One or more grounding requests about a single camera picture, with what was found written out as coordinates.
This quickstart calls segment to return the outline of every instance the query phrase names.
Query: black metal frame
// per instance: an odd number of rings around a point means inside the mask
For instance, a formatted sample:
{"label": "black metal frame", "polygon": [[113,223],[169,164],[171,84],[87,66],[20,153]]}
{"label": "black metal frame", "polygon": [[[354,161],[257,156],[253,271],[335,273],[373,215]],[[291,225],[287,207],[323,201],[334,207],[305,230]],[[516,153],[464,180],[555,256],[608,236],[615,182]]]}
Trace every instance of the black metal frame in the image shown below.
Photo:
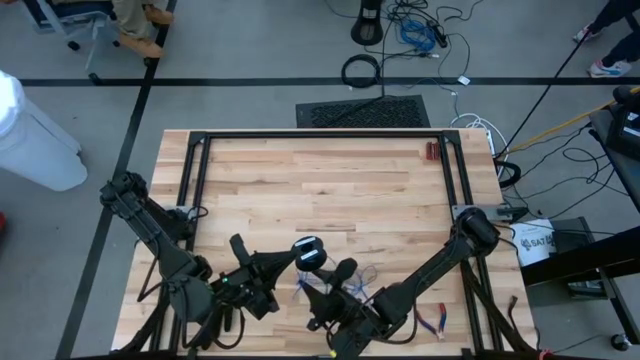
{"label": "black metal frame", "polygon": [[[416,131],[402,131],[402,130],[326,130],[326,131],[287,131],[287,130],[272,130],[272,131],[220,131],[220,132],[207,132],[207,131],[194,131],[189,134],[187,153],[185,155],[185,162],[182,171],[182,178],[180,181],[180,188],[178,192],[177,206],[184,206],[187,200],[187,193],[189,190],[189,184],[191,182],[191,172],[193,170],[193,161],[195,158],[196,147],[202,145],[202,154],[200,156],[200,166],[195,183],[195,192],[192,206],[199,206],[202,201],[205,176],[207,172],[207,165],[209,163],[209,153],[211,150],[211,143],[214,139],[248,139],[248,138],[420,138],[420,139],[436,139],[440,145],[440,154],[442,161],[442,168],[444,173],[445,186],[447,188],[447,195],[449,199],[449,205],[473,205],[473,198],[471,195],[471,186],[467,174],[467,169],[464,161],[464,154],[462,151],[461,140],[458,130],[416,130]],[[447,150],[447,143],[450,143],[454,150],[456,158],[456,164],[460,177],[460,185],[464,198],[463,204],[458,204],[455,185],[453,181],[453,174],[451,171],[451,163],[449,161],[449,153]],[[186,249],[193,250],[195,244],[195,236],[187,239]],[[493,299],[491,284],[489,282],[489,272],[487,269],[486,261],[484,258],[477,259],[478,272],[480,275],[480,282],[485,291]],[[463,281],[464,293],[467,305],[467,311],[469,315],[469,324],[471,328],[471,337],[476,353],[484,350],[484,344],[482,341],[482,329],[478,318],[478,309],[476,306],[475,295],[473,290]],[[160,350],[160,338],[162,334],[162,325],[164,316],[158,323],[158,326],[151,335],[150,351]],[[493,320],[488,317],[488,324],[491,332],[493,350],[502,351],[504,349],[502,344],[502,336],[498,330],[498,327],[493,323]],[[171,336],[169,340],[169,351],[177,352],[178,340],[179,340],[179,320],[176,316],[173,318],[171,326]],[[221,358],[221,356],[212,356],[212,358]]]}
{"label": "black metal frame", "polygon": [[631,344],[638,345],[640,330],[612,279],[640,272],[640,226],[596,242],[588,233],[586,221],[581,220],[591,243],[523,267],[524,283],[531,286],[557,279],[565,282],[602,280],[625,335]]}

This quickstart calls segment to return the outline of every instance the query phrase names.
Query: chair wheel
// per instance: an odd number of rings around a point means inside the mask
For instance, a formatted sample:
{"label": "chair wheel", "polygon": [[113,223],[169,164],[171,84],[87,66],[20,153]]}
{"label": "chair wheel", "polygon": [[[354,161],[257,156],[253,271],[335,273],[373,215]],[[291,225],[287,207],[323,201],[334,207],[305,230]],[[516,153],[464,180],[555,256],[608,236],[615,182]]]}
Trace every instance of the chair wheel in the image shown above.
{"label": "chair wheel", "polygon": [[69,41],[67,43],[67,46],[69,47],[69,49],[73,50],[73,51],[78,51],[80,50],[80,44],[78,44],[75,41]]}
{"label": "chair wheel", "polygon": [[630,343],[625,334],[618,334],[611,337],[611,346],[618,351],[627,351]]}
{"label": "chair wheel", "polygon": [[100,78],[98,77],[98,75],[96,75],[96,73],[89,74],[89,79],[91,79],[91,82],[93,83],[93,85],[100,85],[100,83],[102,82],[102,80],[100,80]]}

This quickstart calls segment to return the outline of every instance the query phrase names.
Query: black floor mat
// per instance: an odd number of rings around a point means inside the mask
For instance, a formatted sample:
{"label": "black floor mat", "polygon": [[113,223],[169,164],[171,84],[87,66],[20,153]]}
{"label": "black floor mat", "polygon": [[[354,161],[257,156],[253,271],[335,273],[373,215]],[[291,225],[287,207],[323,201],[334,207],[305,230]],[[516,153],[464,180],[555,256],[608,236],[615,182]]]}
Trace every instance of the black floor mat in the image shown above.
{"label": "black floor mat", "polygon": [[[298,128],[424,128],[431,127],[422,96],[390,96],[296,105]],[[349,112],[364,103],[362,109]]]}

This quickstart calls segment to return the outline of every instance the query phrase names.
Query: blue cable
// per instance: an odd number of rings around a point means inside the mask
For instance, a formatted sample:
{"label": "blue cable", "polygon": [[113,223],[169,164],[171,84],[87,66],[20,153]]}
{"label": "blue cable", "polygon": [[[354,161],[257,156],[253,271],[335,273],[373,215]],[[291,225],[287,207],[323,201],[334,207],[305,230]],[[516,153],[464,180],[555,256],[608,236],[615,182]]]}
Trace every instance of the blue cable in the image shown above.
{"label": "blue cable", "polygon": [[[331,257],[329,257],[328,259],[333,262],[334,266],[336,265],[336,262]],[[365,274],[367,273],[367,271],[372,272],[372,274],[370,276],[367,276],[367,278],[365,279]],[[309,276],[308,272],[300,272],[296,270],[296,273],[298,275],[298,280],[296,281],[297,288],[293,293],[292,298],[295,298],[300,289],[302,289],[302,282],[306,282],[307,284],[314,287],[324,285],[324,293],[326,294],[329,292],[329,285],[323,283],[317,277]],[[362,269],[362,271],[356,270],[354,276],[355,279],[352,278],[354,279],[353,281],[352,279],[345,281],[344,288],[347,290],[347,292],[349,292],[349,294],[353,296],[357,297],[359,294],[362,294],[365,299],[368,299],[369,296],[364,291],[364,288],[376,280],[376,278],[378,277],[378,270],[374,265],[368,265],[364,269]]]}
{"label": "blue cable", "polygon": [[402,41],[398,40],[398,42],[401,44],[411,45],[425,53],[431,52],[436,46],[436,36],[433,30],[418,21],[403,20],[399,28]]}

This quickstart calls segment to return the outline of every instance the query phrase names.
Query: person's leg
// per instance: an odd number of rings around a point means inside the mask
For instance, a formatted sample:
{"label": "person's leg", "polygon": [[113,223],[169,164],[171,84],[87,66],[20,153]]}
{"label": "person's leg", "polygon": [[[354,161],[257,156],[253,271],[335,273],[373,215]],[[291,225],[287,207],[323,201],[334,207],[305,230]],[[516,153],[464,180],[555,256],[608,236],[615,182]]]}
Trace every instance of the person's leg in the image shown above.
{"label": "person's leg", "polygon": [[144,14],[147,20],[158,25],[169,25],[173,22],[173,14],[155,7],[156,0],[142,0]]}
{"label": "person's leg", "polygon": [[620,40],[607,56],[589,68],[591,77],[620,77],[631,70],[631,64],[640,59],[640,31]]}
{"label": "person's leg", "polygon": [[162,57],[162,48],[149,38],[149,22],[141,0],[111,1],[118,17],[120,42],[144,57]]}
{"label": "person's leg", "polygon": [[597,34],[607,26],[620,21],[626,15],[640,9],[638,0],[609,0],[596,19],[589,25],[589,30]]}
{"label": "person's leg", "polygon": [[573,40],[580,42],[586,36],[584,41],[589,41],[598,36],[605,27],[620,21],[638,9],[640,9],[640,1],[638,0],[609,0],[596,19],[591,24],[582,28],[573,37]]}

